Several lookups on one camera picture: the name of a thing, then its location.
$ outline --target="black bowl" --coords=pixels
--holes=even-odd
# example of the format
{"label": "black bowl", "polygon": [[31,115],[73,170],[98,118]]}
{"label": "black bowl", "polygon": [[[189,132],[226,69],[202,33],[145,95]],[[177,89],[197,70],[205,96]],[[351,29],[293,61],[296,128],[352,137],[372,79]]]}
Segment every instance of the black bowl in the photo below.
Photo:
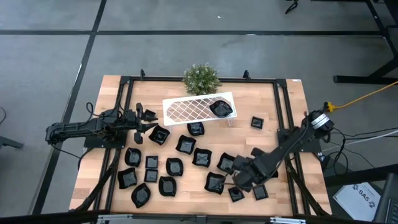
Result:
{"label": "black bowl", "polygon": [[181,135],[175,149],[178,152],[183,152],[183,153],[187,153],[188,155],[190,155],[190,154],[192,154],[193,148],[195,147],[195,143],[196,143],[196,140],[194,138],[190,138],[190,137]]}
{"label": "black bowl", "polygon": [[224,191],[225,176],[209,172],[206,178],[205,189],[210,192],[222,194]]}
{"label": "black bowl", "polygon": [[253,116],[251,118],[251,126],[254,128],[262,129],[262,125],[264,124],[264,119]]}
{"label": "black bowl", "polygon": [[138,167],[141,163],[141,151],[139,149],[128,148],[124,155],[124,161],[129,166]]}
{"label": "black bowl", "polygon": [[219,118],[225,118],[233,112],[231,106],[223,100],[217,100],[209,107],[211,112]]}
{"label": "black bowl", "polygon": [[157,156],[147,156],[145,168],[146,169],[157,169],[157,161],[158,161]]}
{"label": "black bowl", "polygon": [[130,186],[137,185],[136,170],[128,168],[118,172],[119,189],[126,189]]}
{"label": "black bowl", "polygon": [[173,177],[160,177],[159,192],[166,197],[174,197],[177,193],[177,184]]}
{"label": "black bowl", "polygon": [[145,183],[138,185],[131,193],[131,200],[137,208],[141,208],[150,199],[150,190]]}
{"label": "black bowl", "polygon": [[244,199],[244,195],[242,191],[237,187],[231,187],[228,189],[229,196],[232,199],[232,202],[237,202],[238,200]]}
{"label": "black bowl", "polygon": [[211,151],[207,149],[196,148],[193,153],[192,163],[196,166],[209,167],[211,162]]}
{"label": "black bowl", "polygon": [[217,164],[217,167],[227,173],[233,172],[232,165],[234,164],[235,157],[228,155],[227,153],[223,153],[220,157],[220,161]]}
{"label": "black bowl", "polygon": [[145,170],[145,182],[156,183],[157,181],[157,170],[155,169],[146,169]]}
{"label": "black bowl", "polygon": [[199,136],[205,134],[205,127],[202,122],[188,123],[187,124],[188,132],[192,136]]}
{"label": "black bowl", "polygon": [[184,166],[179,158],[167,158],[166,171],[170,176],[182,176]]}
{"label": "black bowl", "polygon": [[167,136],[169,136],[170,131],[160,127],[159,125],[154,127],[154,130],[149,135],[149,139],[156,142],[160,146],[166,142]]}
{"label": "black bowl", "polygon": [[256,200],[261,200],[268,197],[266,186],[264,184],[253,187],[253,192]]}

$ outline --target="black table stand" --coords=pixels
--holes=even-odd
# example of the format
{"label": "black table stand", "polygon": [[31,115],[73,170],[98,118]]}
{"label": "black table stand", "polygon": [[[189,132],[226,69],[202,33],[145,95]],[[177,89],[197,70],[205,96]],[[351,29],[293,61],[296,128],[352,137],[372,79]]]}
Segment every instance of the black table stand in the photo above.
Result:
{"label": "black table stand", "polygon": [[[389,72],[393,71],[398,67],[398,53],[395,49],[394,45],[391,42],[390,35],[388,30],[390,28],[396,28],[397,25],[384,27],[383,23],[380,20],[379,15],[377,14],[375,8],[372,5],[371,0],[312,0],[312,1],[343,1],[343,2],[365,2],[368,5],[369,10],[373,16],[374,21],[377,24],[377,27],[380,30],[380,33],[384,40],[386,40],[387,45],[389,46],[393,58],[381,68],[377,69],[372,74],[366,77],[359,76],[346,76],[346,75],[335,75],[333,76],[333,81],[335,83],[360,83],[360,84],[380,84],[380,85],[388,85],[393,82],[398,81],[398,78],[383,78],[383,76],[387,75]],[[384,0],[391,16],[394,18],[395,22],[398,21],[398,1],[396,0]]]}
{"label": "black table stand", "polygon": [[0,149],[1,149],[2,146],[11,146],[11,147],[20,149],[24,145],[23,145],[23,143],[19,143],[19,142],[16,142],[14,140],[11,140],[11,139],[8,139],[8,138],[0,136]]}

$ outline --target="table leg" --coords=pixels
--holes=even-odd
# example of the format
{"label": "table leg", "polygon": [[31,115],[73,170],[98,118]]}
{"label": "table leg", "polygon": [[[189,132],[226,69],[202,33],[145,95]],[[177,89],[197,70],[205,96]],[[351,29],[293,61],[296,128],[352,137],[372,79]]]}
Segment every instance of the table leg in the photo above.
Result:
{"label": "table leg", "polygon": [[0,136],[0,147],[1,146],[11,146],[20,149],[24,146],[24,144]]}

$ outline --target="yellow cable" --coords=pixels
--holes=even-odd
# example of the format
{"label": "yellow cable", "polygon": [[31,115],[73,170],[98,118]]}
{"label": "yellow cable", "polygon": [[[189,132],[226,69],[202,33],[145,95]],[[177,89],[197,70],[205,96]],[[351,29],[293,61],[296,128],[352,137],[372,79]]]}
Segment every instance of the yellow cable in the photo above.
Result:
{"label": "yellow cable", "polygon": [[369,93],[369,94],[367,94],[367,95],[361,96],[361,97],[359,97],[358,99],[353,100],[353,101],[351,101],[351,102],[349,102],[349,103],[346,103],[346,104],[343,105],[343,106],[336,106],[336,105],[333,105],[332,103],[328,102],[329,112],[333,112],[333,110],[342,109],[342,108],[344,108],[344,107],[346,107],[346,106],[352,105],[353,103],[356,103],[356,102],[358,102],[359,100],[365,99],[366,97],[371,96],[371,95],[373,95],[373,94],[375,94],[375,93],[378,93],[378,92],[380,92],[380,91],[383,91],[383,90],[385,90],[386,88],[389,88],[389,87],[391,87],[391,86],[393,86],[393,85],[395,85],[395,84],[398,84],[398,81],[396,81],[396,82],[394,82],[394,83],[391,83],[390,85],[385,86],[385,87],[383,87],[383,88],[381,88],[381,89],[379,89],[379,90],[373,91],[373,92],[371,92],[371,93]]}

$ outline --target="white sign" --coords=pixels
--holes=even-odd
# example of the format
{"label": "white sign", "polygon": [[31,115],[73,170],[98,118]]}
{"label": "white sign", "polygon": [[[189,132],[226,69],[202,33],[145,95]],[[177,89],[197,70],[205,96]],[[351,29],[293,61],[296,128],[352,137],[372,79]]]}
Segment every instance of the white sign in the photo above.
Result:
{"label": "white sign", "polygon": [[372,221],[380,195],[368,184],[343,186],[333,198],[355,220]]}

